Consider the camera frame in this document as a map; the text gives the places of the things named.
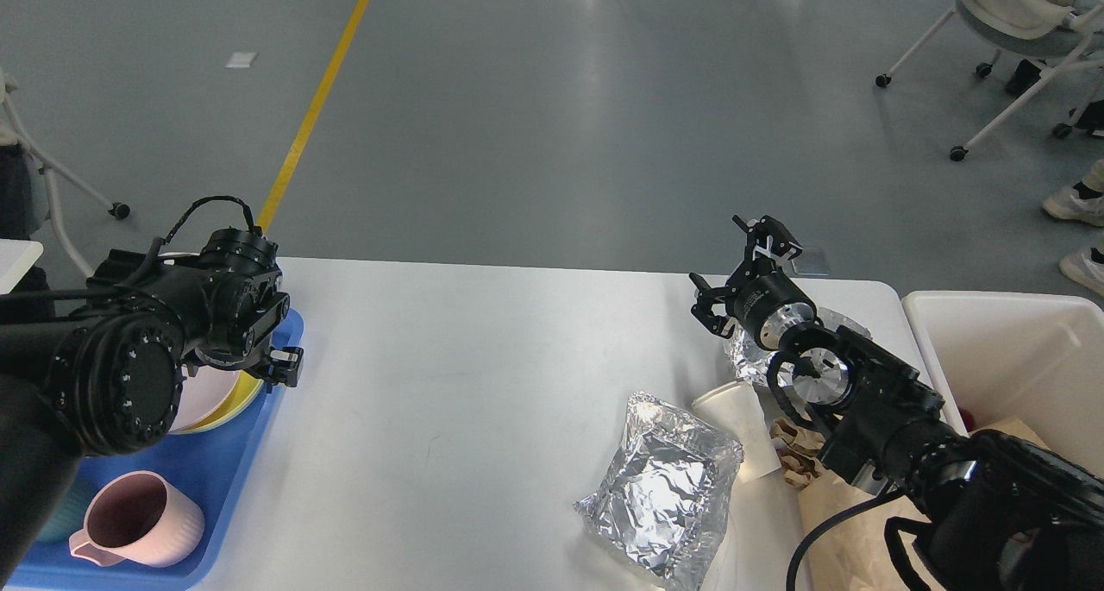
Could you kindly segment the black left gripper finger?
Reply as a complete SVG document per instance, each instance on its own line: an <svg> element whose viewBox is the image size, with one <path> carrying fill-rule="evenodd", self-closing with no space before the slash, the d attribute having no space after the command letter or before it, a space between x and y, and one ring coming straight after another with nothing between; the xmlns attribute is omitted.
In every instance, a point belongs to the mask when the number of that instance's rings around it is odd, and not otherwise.
<svg viewBox="0 0 1104 591"><path fill-rule="evenodd" d="M295 389L299 383L299 370L302 363L304 349L297 346L286 346L282 349L269 349L261 356L257 363L257 379L264 389L272 392L276 387Z"/></svg>

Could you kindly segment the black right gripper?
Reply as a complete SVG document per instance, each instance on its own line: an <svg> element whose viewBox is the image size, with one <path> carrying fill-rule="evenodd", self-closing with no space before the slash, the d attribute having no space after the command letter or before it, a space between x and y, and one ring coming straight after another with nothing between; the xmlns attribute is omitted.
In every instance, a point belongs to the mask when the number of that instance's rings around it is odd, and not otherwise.
<svg viewBox="0 0 1104 591"><path fill-rule="evenodd" d="M696 300L691 315L707 331L731 339L735 324L765 350L781 348L781 337L797 324L817 319L816 305L781 270L785 261L802 256L804 249L781 221L769 215L733 222L746 236L743 261L729 277L729 285L713 287L705 277L690 273ZM729 313L716 313L725 305Z"/></svg>

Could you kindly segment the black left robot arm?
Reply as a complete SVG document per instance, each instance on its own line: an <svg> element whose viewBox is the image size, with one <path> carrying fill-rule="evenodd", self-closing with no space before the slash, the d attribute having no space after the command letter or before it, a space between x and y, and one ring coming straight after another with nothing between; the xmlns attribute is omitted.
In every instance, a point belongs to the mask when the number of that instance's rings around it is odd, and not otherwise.
<svg viewBox="0 0 1104 591"><path fill-rule="evenodd" d="M79 300L64 317L3 324L3 579L30 551L91 456L130 455L169 432L185 368L295 387L301 348L273 333L291 312L279 246L250 205L245 229L219 229L197 255L114 249L79 291L13 292L22 300Z"/></svg>

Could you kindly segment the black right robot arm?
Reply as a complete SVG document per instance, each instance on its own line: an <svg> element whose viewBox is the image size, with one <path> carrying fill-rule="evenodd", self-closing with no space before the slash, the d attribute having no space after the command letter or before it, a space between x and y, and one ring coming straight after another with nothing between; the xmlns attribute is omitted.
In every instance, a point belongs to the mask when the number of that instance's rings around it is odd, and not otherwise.
<svg viewBox="0 0 1104 591"><path fill-rule="evenodd" d="M769 394L799 428L825 437L818 460L869 499L806 532L790 556L795 588L804 556L826 532L902 497L924 520L888 518L884 541L900 580L946 590L1100 590L1101 481L1025 437L997 430L960 435L941 418L944 398L919 370L847 326L825 327L817 306L783 270L800 243L776 218L733 217L746 236L725 284L690 273L694 318L720 338L737 329L769 353Z"/></svg>

